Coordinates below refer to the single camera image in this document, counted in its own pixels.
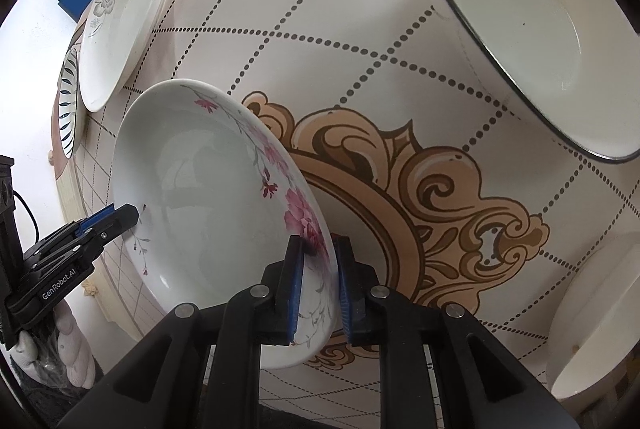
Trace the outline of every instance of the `black rim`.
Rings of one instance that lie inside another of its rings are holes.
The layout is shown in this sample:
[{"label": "black rim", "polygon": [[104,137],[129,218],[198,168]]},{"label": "black rim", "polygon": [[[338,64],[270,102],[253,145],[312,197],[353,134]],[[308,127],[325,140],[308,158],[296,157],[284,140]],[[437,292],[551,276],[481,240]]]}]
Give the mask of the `black rim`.
[{"label": "black rim", "polygon": [[590,149],[586,148],[583,145],[578,144],[578,142],[572,140],[567,135],[565,135],[562,131],[560,131],[555,126],[555,124],[553,124],[553,122],[551,122],[536,107],[536,105],[534,105],[527,98],[527,96],[518,87],[516,82],[510,77],[509,73],[507,73],[501,67],[501,65],[495,59],[494,55],[491,53],[489,48],[482,42],[482,39],[480,38],[478,33],[476,33],[474,28],[471,26],[469,21],[466,19],[465,15],[462,13],[462,11],[460,10],[460,8],[456,4],[456,2],[454,0],[445,0],[445,1],[449,5],[449,7],[454,11],[456,17],[462,23],[462,25],[465,28],[466,32],[471,36],[471,38],[474,40],[474,42],[476,43],[478,48],[480,48],[480,50],[482,51],[484,56],[489,60],[489,62],[491,62],[492,66],[500,74],[502,79],[510,86],[510,88],[521,99],[521,101],[523,101],[524,104],[527,105],[527,107],[535,114],[535,116],[538,117],[539,120],[542,120],[542,122],[551,130],[551,132],[554,133],[554,135],[558,136],[558,138],[560,138],[563,142],[565,142],[565,144],[571,146],[573,149],[575,149],[576,151],[584,154],[585,156],[588,156],[589,158],[592,158],[594,160],[597,160],[597,161],[600,161],[600,162],[604,162],[604,163],[610,163],[610,164],[621,164],[621,163],[624,163],[624,162],[628,162],[628,161],[631,161],[631,160],[637,158],[638,155],[640,155],[640,149],[632,152],[631,154],[628,154],[628,155],[623,156],[623,157],[618,157],[618,158],[602,155],[602,154],[599,154],[599,153],[591,151]]}]

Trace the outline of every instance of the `black bracket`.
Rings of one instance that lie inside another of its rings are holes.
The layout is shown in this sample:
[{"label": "black bracket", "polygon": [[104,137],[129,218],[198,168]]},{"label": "black bracket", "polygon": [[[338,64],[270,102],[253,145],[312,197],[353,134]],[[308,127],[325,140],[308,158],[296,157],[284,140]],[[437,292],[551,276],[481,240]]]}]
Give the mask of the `black bracket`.
[{"label": "black bracket", "polygon": [[[430,353],[447,429],[577,429],[535,377],[455,303],[413,304],[357,263],[334,237],[344,332],[380,346],[382,429],[435,429]],[[305,242],[292,236],[284,261],[227,304],[169,313],[60,422],[60,429],[258,427],[260,345],[295,332]],[[208,386],[210,347],[216,345]]]},{"label": "black bracket", "polygon": [[[59,423],[60,429],[221,427],[258,422],[260,345],[288,345],[296,331],[305,241],[228,303],[167,314]],[[210,347],[209,386],[203,388]]]},{"label": "black bracket", "polygon": [[[73,221],[33,245],[24,255],[12,252],[0,266],[0,282],[8,283],[2,298],[2,342],[9,349],[20,330],[42,322],[73,288],[93,271],[104,246],[138,222],[133,205],[107,206],[93,216]],[[15,267],[14,275],[6,269]]]},{"label": "black bracket", "polygon": [[426,352],[447,429],[577,429],[535,377],[462,306],[412,303],[381,286],[335,237],[342,321],[354,346],[380,345],[382,429],[436,428]]}]

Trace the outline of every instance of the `bowl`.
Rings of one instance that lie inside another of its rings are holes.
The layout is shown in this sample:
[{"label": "bowl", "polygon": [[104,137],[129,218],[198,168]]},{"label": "bowl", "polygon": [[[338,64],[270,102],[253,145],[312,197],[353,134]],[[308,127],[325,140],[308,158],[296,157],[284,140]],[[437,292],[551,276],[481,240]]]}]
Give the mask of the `bowl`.
[{"label": "bowl", "polygon": [[66,53],[58,81],[58,126],[62,152],[67,158],[80,145],[86,117],[78,86],[78,49],[79,45],[72,46]]},{"label": "bowl", "polygon": [[558,399],[610,373],[640,339],[640,232],[620,235],[571,281],[549,331],[548,388]]},{"label": "bowl", "polygon": [[330,233],[300,170],[248,109],[196,80],[168,80],[130,107],[113,158],[116,207],[138,225],[124,243],[165,311],[225,303],[284,258],[289,235],[305,256],[298,327],[290,346],[263,346],[261,366],[307,361],[327,342],[337,314]]},{"label": "bowl", "polygon": [[140,60],[164,0],[93,0],[84,32],[79,73],[89,111],[122,89]]},{"label": "bowl", "polygon": [[432,0],[479,84],[593,158],[640,154],[640,40],[616,0]]}]

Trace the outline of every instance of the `metal screw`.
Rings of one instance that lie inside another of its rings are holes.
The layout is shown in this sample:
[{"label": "metal screw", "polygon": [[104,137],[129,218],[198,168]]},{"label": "metal screw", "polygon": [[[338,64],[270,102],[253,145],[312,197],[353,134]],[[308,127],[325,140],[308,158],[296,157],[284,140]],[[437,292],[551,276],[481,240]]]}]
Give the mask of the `metal screw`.
[{"label": "metal screw", "polygon": [[174,311],[176,317],[180,317],[180,319],[188,319],[195,312],[195,308],[192,304],[182,303],[181,305],[178,305]]},{"label": "metal screw", "polygon": [[266,284],[257,284],[251,287],[251,295],[253,297],[261,298],[269,295],[269,287]]},{"label": "metal screw", "polygon": [[449,317],[454,319],[460,319],[465,314],[465,309],[458,303],[449,303],[444,307],[444,311]]},{"label": "metal screw", "polygon": [[390,291],[389,288],[383,286],[382,284],[377,284],[371,289],[371,295],[378,299],[386,299],[389,297]]}]

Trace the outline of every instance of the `blue gripper pad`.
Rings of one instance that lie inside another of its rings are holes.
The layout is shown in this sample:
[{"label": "blue gripper pad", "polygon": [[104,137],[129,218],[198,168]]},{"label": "blue gripper pad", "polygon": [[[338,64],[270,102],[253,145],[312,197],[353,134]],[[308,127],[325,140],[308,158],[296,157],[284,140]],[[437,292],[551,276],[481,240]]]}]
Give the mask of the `blue gripper pad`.
[{"label": "blue gripper pad", "polygon": [[351,342],[351,305],[347,296],[344,283],[344,274],[338,265],[338,277],[340,278],[340,314],[342,315],[342,331],[347,336],[347,342]]},{"label": "blue gripper pad", "polygon": [[302,269],[304,267],[305,254],[301,250],[296,261],[296,271],[293,275],[293,286],[291,287],[291,297],[289,299],[289,310],[287,315],[287,337],[289,342],[293,342],[293,336],[298,329],[298,311],[300,309],[300,292],[302,292]]},{"label": "blue gripper pad", "polygon": [[96,223],[98,223],[98,221],[100,221],[102,218],[105,218],[106,216],[109,216],[115,210],[116,209],[113,206],[113,203],[111,203],[111,205],[105,206],[105,208],[99,210],[93,216],[89,216],[88,218],[86,218],[82,223],[80,223],[80,227],[76,230],[76,237],[80,237],[82,235],[82,232],[94,226]]}]

